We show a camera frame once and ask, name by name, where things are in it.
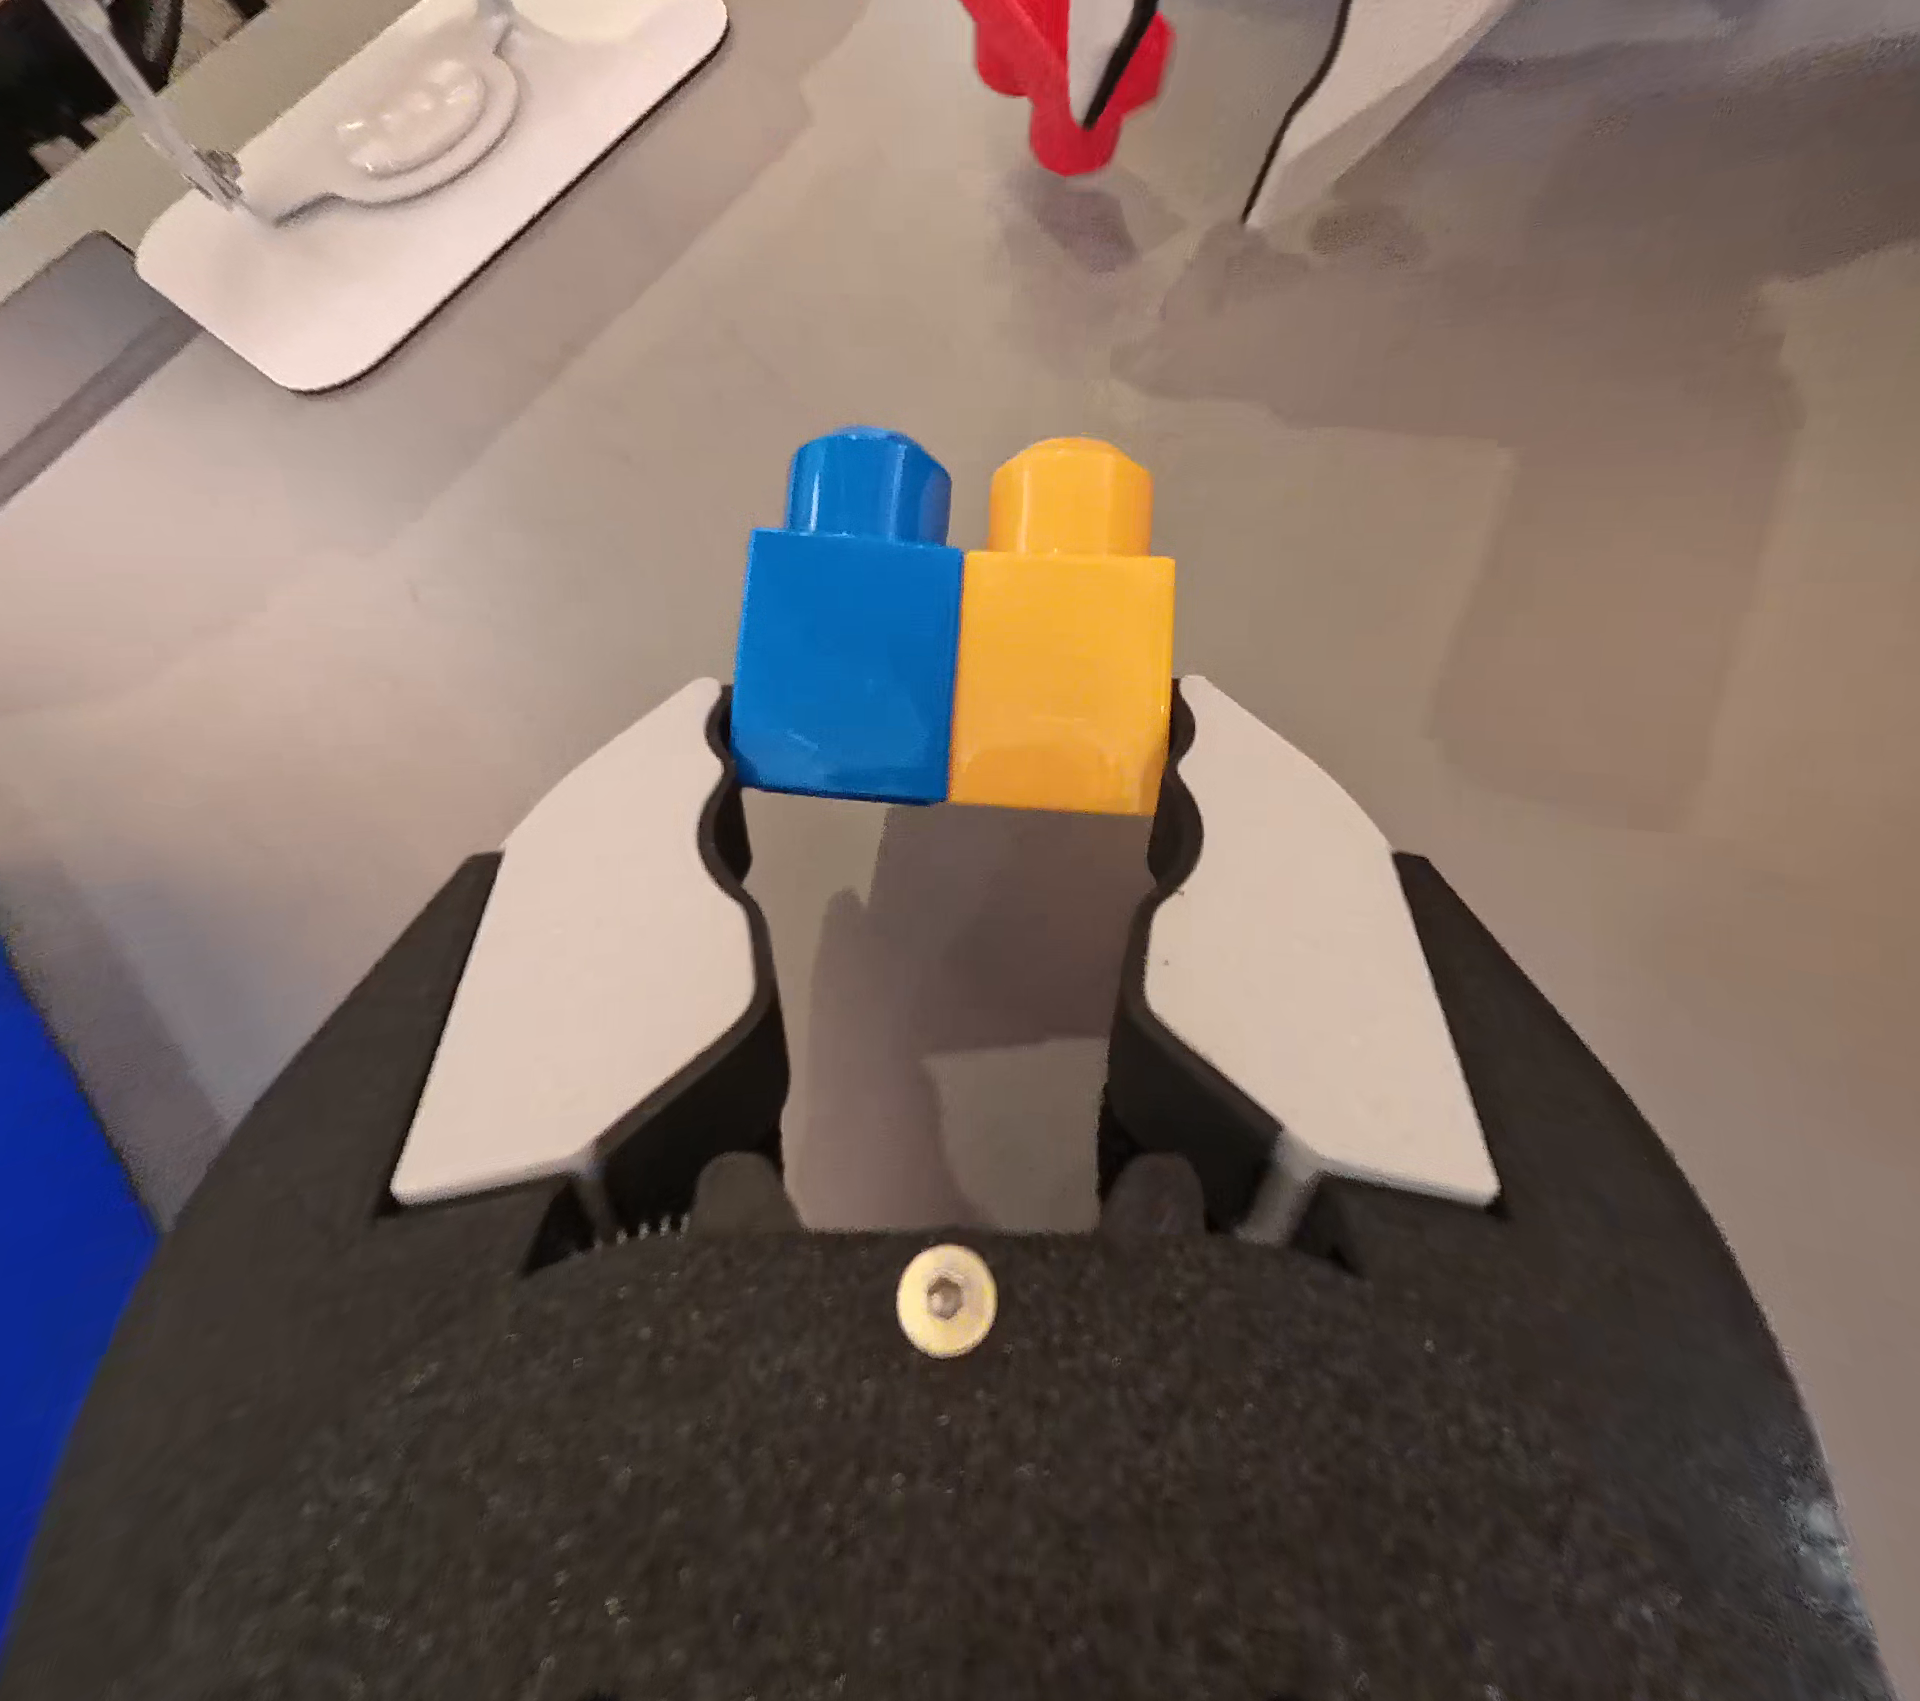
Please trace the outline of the blue one-stud block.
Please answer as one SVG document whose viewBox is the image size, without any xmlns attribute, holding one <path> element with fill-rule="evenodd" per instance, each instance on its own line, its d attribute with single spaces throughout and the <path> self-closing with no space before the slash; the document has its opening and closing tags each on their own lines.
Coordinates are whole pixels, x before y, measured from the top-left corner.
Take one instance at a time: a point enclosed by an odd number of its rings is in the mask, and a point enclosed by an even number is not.
<svg viewBox="0 0 1920 1701">
<path fill-rule="evenodd" d="M 761 791 L 947 800 L 963 553 L 949 476 L 918 440 L 850 426 L 792 457 L 778 527 L 748 538 L 732 756 Z"/>
</svg>

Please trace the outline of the grey desk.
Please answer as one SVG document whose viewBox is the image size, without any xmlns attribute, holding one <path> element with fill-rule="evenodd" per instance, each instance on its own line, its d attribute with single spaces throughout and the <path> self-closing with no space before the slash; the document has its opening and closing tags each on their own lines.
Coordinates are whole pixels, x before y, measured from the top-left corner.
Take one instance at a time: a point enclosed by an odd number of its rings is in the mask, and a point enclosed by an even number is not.
<svg viewBox="0 0 1920 1701">
<path fill-rule="evenodd" d="M 953 535 L 1153 473 L 1184 668 L 1431 858 L 1706 1195 L 1916 1626 L 1916 0 L 1526 0 L 1298 244 L 1337 0 L 1168 0 L 1062 184 L 953 0 L 728 0 L 677 103 L 301 399 L 205 341 L 4 500 L 4 928 L 161 1217 L 451 865 L 730 671 L 793 446 Z"/>
</svg>

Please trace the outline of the white instruction stand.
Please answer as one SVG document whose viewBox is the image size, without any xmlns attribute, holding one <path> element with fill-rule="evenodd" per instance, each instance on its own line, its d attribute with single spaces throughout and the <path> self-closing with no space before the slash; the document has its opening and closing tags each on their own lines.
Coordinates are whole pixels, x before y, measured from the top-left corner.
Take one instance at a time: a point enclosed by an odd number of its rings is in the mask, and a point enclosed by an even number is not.
<svg viewBox="0 0 1920 1701">
<path fill-rule="evenodd" d="M 103 0 L 44 0 L 186 182 L 138 279 L 287 392 L 388 359 L 728 35 L 723 0 L 418 0 L 240 152 L 180 127 Z"/>
</svg>

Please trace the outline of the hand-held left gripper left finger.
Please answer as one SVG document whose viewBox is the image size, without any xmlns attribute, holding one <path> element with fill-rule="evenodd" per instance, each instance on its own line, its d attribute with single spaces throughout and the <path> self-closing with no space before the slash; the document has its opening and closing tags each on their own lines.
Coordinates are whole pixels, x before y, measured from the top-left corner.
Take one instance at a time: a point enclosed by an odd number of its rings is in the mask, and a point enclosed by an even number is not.
<svg viewBox="0 0 1920 1701">
<path fill-rule="evenodd" d="M 728 714 L 718 681 L 689 681 L 506 836 L 398 1206 L 563 1179 L 609 1209 L 688 1209 L 709 1161 L 779 1167 L 788 1044 Z"/>
</svg>

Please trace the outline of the yellow one-stud block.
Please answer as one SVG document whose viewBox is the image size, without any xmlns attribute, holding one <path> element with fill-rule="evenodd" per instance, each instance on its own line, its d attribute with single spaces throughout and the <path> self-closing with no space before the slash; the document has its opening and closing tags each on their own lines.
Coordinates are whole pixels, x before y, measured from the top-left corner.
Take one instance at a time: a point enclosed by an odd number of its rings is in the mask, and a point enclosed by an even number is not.
<svg viewBox="0 0 1920 1701">
<path fill-rule="evenodd" d="M 996 468 L 963 555 L 947 803 L 1153 811 L 1177 566 L 1152 538 L 1152 476 L 1107 440 L 1038 440 Z"/>
</svg>

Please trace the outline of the blue plastic bin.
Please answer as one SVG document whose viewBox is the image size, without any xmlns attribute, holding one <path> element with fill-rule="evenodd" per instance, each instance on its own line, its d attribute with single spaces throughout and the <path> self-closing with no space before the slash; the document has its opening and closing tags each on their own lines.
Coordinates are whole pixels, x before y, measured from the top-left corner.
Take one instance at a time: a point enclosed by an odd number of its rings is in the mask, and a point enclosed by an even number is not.
<svg viewBox="0 0 1920 1701">
<path fill-rule="evenodd" d="M 78 1078 L 2 962 L 2 1621 L 68 1438 L 157 1231 Z"/>
</svg>

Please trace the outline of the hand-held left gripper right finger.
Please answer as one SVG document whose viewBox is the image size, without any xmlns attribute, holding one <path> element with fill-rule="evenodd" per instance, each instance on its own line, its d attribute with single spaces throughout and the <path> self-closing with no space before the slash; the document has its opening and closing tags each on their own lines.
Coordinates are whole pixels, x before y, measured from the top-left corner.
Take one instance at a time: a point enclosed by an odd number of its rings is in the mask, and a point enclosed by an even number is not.
<svg viewBox="0 0 1920 1701">
<path fill-rule="evenodd" d="M 1177 1160 L 1204 1228 L 1251 1242 L 1286 1240 L 1329 1182 L 1495 1209 L 1379 826 L 1204 677 L 1174 684 L 1168 742 L 1107 1041 L 1107 1187 Z"/>
</svg>

